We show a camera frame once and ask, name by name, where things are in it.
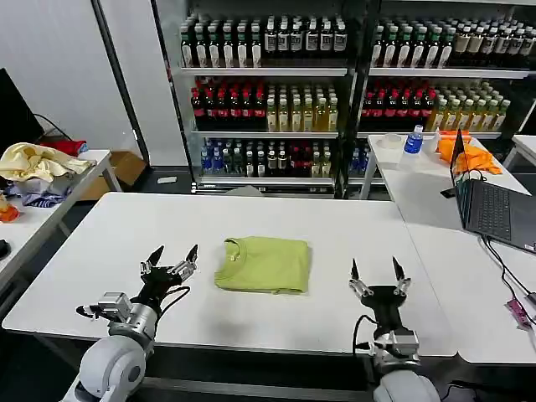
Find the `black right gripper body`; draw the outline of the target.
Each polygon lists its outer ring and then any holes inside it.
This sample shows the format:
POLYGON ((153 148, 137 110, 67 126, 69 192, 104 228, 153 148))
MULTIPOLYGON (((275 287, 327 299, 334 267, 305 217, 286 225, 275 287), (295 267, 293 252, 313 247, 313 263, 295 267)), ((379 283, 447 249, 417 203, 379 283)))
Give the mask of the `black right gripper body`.
POLYGON ((374 312, 374 336, 382 336, 404 327, 399 308, 405 302, 405 295, 395 291, 395 286, 371 286, 369 292, 360 297, 361 303, 374 312))

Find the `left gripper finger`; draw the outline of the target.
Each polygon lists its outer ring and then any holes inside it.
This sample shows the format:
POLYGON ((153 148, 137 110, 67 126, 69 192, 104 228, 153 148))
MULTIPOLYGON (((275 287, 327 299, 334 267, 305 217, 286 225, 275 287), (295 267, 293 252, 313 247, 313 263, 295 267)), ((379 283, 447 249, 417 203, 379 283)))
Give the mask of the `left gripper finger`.
POLYGON ((154 250, 145 261, 140 263, 140 272, 142 276, 149 275, 154 269, 157 268, 157 263, 159 262, 163 251, 164 245, 161 245, 154 250))
POLYGON ((187 280, 197 269, 198 245, 195 245, 185 257, 185 260, 168 270, 168 273, 180 280, 187 280))

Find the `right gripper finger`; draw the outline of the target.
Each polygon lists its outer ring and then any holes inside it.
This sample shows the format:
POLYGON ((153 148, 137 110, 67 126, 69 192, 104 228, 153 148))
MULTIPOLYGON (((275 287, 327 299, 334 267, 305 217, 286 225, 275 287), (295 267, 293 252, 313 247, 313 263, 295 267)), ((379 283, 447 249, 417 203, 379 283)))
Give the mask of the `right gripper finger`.
POLYGON ((397 286, 394 289, 394 294, 396 296, 407 296, 411 279, 409 277, 405 276, 405 271, 402 267, 402 265, 397 261, 397 259, 393 256, 393 267, 394 267, 394 273, 397 280, 397 286))
POLYGON ((352 259, 348 284, 357 297, 370 297, 374 295, 374 292, 360 279, 355 259, 352 259))

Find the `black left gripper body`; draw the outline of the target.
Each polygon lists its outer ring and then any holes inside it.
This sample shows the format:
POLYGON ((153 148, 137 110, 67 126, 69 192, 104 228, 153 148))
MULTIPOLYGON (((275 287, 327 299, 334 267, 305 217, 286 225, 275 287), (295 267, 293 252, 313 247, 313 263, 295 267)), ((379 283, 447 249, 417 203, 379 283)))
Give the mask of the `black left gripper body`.
POLYGON ((171 287, 183 284, 181 275, 169 273, 167 267, 143 265, 141 279, 143 282, 142 289, 137 296, 130 299, 130 302, 150 307, 153 311, 162 310, 162 301, 171 287))

